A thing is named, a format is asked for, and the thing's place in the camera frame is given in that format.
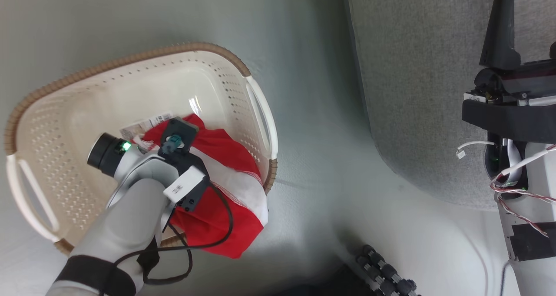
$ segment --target basket handle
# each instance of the basket handle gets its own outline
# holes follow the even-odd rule
[[[253,76],[247,76],[246,80],[249,94],[252,94],[256,99],[256,104],[253,104],[253,108],[258,108],[260,112],[262,112],[262,116],[265,120],[268,134],[264,134],[265,126],[262,125],[260,114],[258,113],[258,111],[255,111],[255,115],[258,121],[258,127],[263,133],[262,138],[264,138],[270,146],[268,148],[268,150],[270,150],[270,159],[274,160],[278,155],[278,132],[276,132],[276,124],[274,123],[274,118],[272,117],[270,106],[268,106],[265,95],[262,93],[261,87],[258,85]]]
[[[23,185],[20,177],[21,171],[19,171],[18,167],[22,169],[22,172],[24,173],[27,181],[29,181],[31,188],[34,190],[36,198],[39,200],[40,205],[43,207],[43,210],[46,213],[52,227],[45,223],[40,217],[39,213],[36,212],[36,209],[31,203],[31,199],[29,198],[29,195],[25,190],[25,186]],[[56,215],[54,215],[54,212],[52,211],[52,207],[50,207],[50,205],[48,204],[48,201],[44,196],[42,189],[38,185],[38,181],[34,177],[29,164],[23,159],[18,159],[16,154],[14,153],[7,156],[6,170],[8,174],[8,183],[10,183],[10,189],[12,190],[13,198],[15,199],[17,207],[20,209],[26,221],[34,228],[36,232],[38,232],[38,234],[42,235],[46,239],[49,239],[53,242],[59,241],[61,237],[56,234],[60,229],[60,224],[58,223],[58,219],[56,219]]]

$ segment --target green led light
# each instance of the green led light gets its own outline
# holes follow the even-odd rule
[[[131,143],[125,142],[122,144],[122,149],[128,151],[131,148]]]

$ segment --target gray fabric cushion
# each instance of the gray fabric cushion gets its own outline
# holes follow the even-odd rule
[[[384,161],[434,197],[492,209],[484,147],[456,147],[486,132],[461,121],[474,87],[492,0],[349,0],[373,139]],[[516,1],[522,61],[548,59],[554,0]]]

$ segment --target white plastic basket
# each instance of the white plastic basket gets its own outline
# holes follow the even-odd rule
[[[86,163],[94,141],[164,112],[196,113],[207,128],[224,128],[252,154],[270,191],[278,137],[260,87],[228,50],[190,43],[82,70],[29,94],[14,109],[4,134],[7,172],[25,219],[70,252],[116,187]],[[49,223],[33,207],[21,173]],[[167,238],[163,245],[174,242]]]

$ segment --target black tape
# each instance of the black tape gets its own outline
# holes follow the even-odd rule
[[[556,222],[536,223],[549,237],[529,224],[512,225],[510,242],[518,261],[546,259],[556,256]]]
[[[113,268],[113,263],[103,259],[78,255],[72,256],[60,272],[56,281],[71,281],[81,283],[96,290],[105,287],[107,276]],[[120,268],[115,268],[112,278],[104,288],[105,294],[110,296],[135,296],[135,283],[129,274]]]
[[[147,248],[145,249],[149,250],[157,248],[158,245],[156,244],[156,237],[153,237],[151,244],[149,244],[149,246],[147,246]],[[151,270],[155,268],[159,261],[159,252],[142,253],[141,255],[139,255],[139,258],[137,258],[137,263],[139,263],[141,268],[143,268],[144,277],[149,276],[149,273],[151,273]]]

